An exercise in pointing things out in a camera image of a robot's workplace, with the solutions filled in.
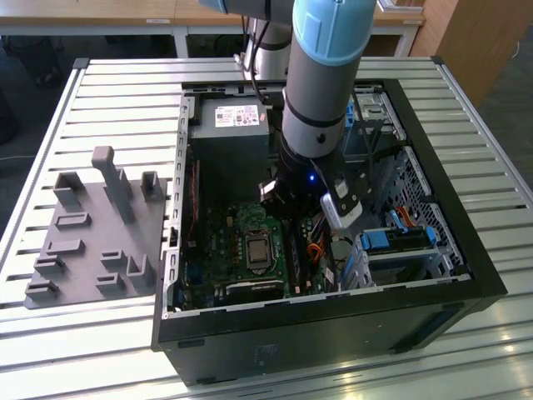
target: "aluminum extrusion table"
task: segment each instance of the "aluminum extrusion table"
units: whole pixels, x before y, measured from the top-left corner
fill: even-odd
[[[172,187],[181,82],[239,79],[229,59],[106,60],[74,69],[0,242],[0,397],[524,398],[533,394],[533,197],[446,67],[368,58],[359,78],[398,78],[509,290],[429,347],[398,356],[187,388],[150,350],[154,297],[28,311],[33,262],[60,171],[84,182],[111,145],[130,179]],[[167,237],[164,230],[162,237]]]

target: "robotic arm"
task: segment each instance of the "robotic arm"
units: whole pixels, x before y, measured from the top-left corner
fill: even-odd
[[[320,193],[330,226],[348,228],[362,213],[361,190],[347,181],[337,145],[371,36],[376,0],[199,2],[223,13],[271,22],[274,29],[279,29],[277,24],[293,26],[278,174],[260,186],[262,204],[275,215],[283,214],[283,205],[301,208],[310,193]]]

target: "floor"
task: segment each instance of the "floor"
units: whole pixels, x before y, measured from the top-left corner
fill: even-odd
[[[104,37],[65,37],[57,52],[62,70],[67,73],[76,58],[160,58],[173,57],[172,46],[164,40],[149,37],[119,38],[109,44]],[[52,40],[56,47],[59,39]],[[204,42],[196,42],[198,55],[207,52]],[[227,43],[220,43],[227,48]],[[21,132],[0,146],[0,236],[17,201],[31,158],[4,160],[11,156],[37,153],[47,125],[61,97],[62,87],[36,89],[21,63],[0,50],[0,88],[21,125]],[[533,27],[521,41],[521,50],[509,61],[485,104],[481,116],[509,154],[524,179],[533,187]]]

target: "cable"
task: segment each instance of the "cable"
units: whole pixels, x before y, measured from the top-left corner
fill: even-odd
[[[335,269],[336,269],[339,273],[341,273],[342,270],[344,269],[344,267],[339,267],[339,266],[340,266],[343,262],[345,262],[345,261],[346,261],[346,257],[341,258],[341,259],[339,259],[339,260],[335,260]]]
[[[245,53],[247,50],[247,34],[248,28],[250,27],[250,17],[247,18],[247,23],[244,23],[244,15],[241,15],[242,23],[242,52]]]
[[[396,207],[396,211],[403,217],[403,220],[406,222],[408,228],[414,228],[416,226],[405,207]]]
[[[309,254],[309,257],[312,258],[314,263],[318,263],[320,257],[325,257],[324,250],[322,250],[322,248],[316,243],[311,243],[309,246],[307,246],[307,254]]]
[[[12,156],[12,157],[3,157],[3,158],[0,158],[0,161],[9,161],[9,160],[18,160],[18,159],[23,159],[23,158],[35,158],[37,156],[34,155],[34,156]]]
[[[320,226],[323,225],[325,220],[326,220],[326,216],[324,214],[322,214],[322,216],[320,218],[318,218],[318,221],[316,221],[316,224],[313,227],[313,229],[311,230],[311,233],[309,233],[309,237],[311,238],[312,242],[317,242],[318,241],[318,237],[315,238],[315,236],[316,236],[316,234],[318,232],[321,231]]]
[[[351,240],[349,237],[339,237],[339,241],[340,242],[346,242],[348,243],[350,246],[353,246],[353,240]]]
[[[365,121],[363,120],[363,112],[361,110],[361,104],[359,104],[359,100],[357,100],[357,94],[356,91],[352,91],[353,95],[353,105],[356,108],[357,111],[357,117],[359,118],[359,124],[361,125],[361,133],[363,135],[363,140],[365,141],[366,151],[368,152],[368,182],[372,183],[372,174],[374,171],[374,155],[372,154],[372,148],[370,145],[370,141],[368,140],[368,136],[366,135],[366,125]]]
[[[520,42],[517,42],[516,43],[516,51],[515,53],[511,56],[511,60],[514,60],[518,54],[520,53]]]
[[[255,41],[255,38],[254,38],[252,56],[250,57],[250,78],[252,80],[253,90],[256,91],[257,98],[259,98],[262,104],[265,104],[267,99],[265,98],[263,93],[261,93],[261,91],[259,90],[259,87],[257,87],[255,65],[256,65],[257,52],[259,51],[259,47],[261,46],[261,43],[263,41],[263,38],[265,37],[265,34],[267,33],[267,29],[269,26],[270,26],[269,22],[265,23],[265,26],[263,27],[263,30],[261,31],[261,34],[259,35],[257,42]]]

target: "gray plastic block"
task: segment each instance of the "gray plastic block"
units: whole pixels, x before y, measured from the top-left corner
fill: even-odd
[[[81,207],[77,193],[84,189],[83,183],[75,172],[62,172],[53,186],[53,192],[62,206],[69,210]]]
[[[50,275],[64,273],[66,268],[65,263],[59,256],[39,257],[35,260],[33,267],[45,278]]]
[[[59,215],[54,225],[57,229],[87,227],[91,225],[91,216],[88,212],[73,212],[68,215]]]
[[[130,181],[127,180],[126,172],[122,168],[117,168],[118,172],[118,179],[120,180],[120,183],[122,184],[122,187],[126,191],[127,198],[132,198],[133,191],[132,191],[132,185],[130,184]],[[111,197],[111,193],[107,190],[107,187],[105,187],[103,190],[106,191],[107,198],[111,203],[114,203],[113,198]]]
[[[133,286],[137,290],[144,290],[151,287],[156,282],[156,274],[145,254],[142,258],[142,265],[139,268],[133,257],[127,260],[126,276],[130,278]]]
[[[121,176],[122,190],[127,195],[126,176]],[[91,303],[108,300],[111,295],[102,294],[97,277],[117,273],[123,290],[116,291],[114,298],[134,298],[151,295],[155,292],[154,266],[159,265],[161,257],[162,226],[165,215],[165,196],[158,196],[145,201],[147,182],[156,182],[153,175],[147,174],[144,185],[141,180],[127,183],[131,190],[128,202],[135,214],[134,220],[125,224],[115,203],[106,195],[106,183],[74,182],[80,209],[65,208],[61,202],[56,206],[52,224],[48,228],[44,246],[39,255],[45,261],[39,265],[32,276],[32,283],[41,284],[52,279],[58,295],[27,296],[26,308],[57,307],[68,304]],[[158,179],[161,192],[167,192],[167,181]],[[46,259],[58,256],[63,273],[54,264],[47,272]],[[131,265],[127,269],[127,260],[131,257],[137,269]]]
[[[96,287],[103,296],[116,297],[124,291],[126,285],[118,272],[115,272],[97,276]]]
[[[160,202],[165,195],[161,190],[157,172],[143,172],[141,176],[141,190],[145,202]]]
[[[100,263],[108,270],[115,270],[117,268],[125,268],[127,265],[127,257],[123,250],[106,250],[102,252]]]
[[[95,147],[92,152],[91,163],[102,173],[104,181],[107,185],[107,194],[112,198],[115,207],[120,214],[124,223],[132,223],[135,220],[135,213],[132,210],[132,205],[129,202],[127,190],[120,178],[119,172],[113,163],[115,152],[112,147],[99,146]]]
[[[56,254],[75,254],[83,253],[85,243],[82,239],[67,240],[64,242],[50,242],[46,247],[46,253],[50,256]]]
[[[50,280],[29,283],[26,286],[26,296],[34,302],[54,300],[58,294],[59,288]]]

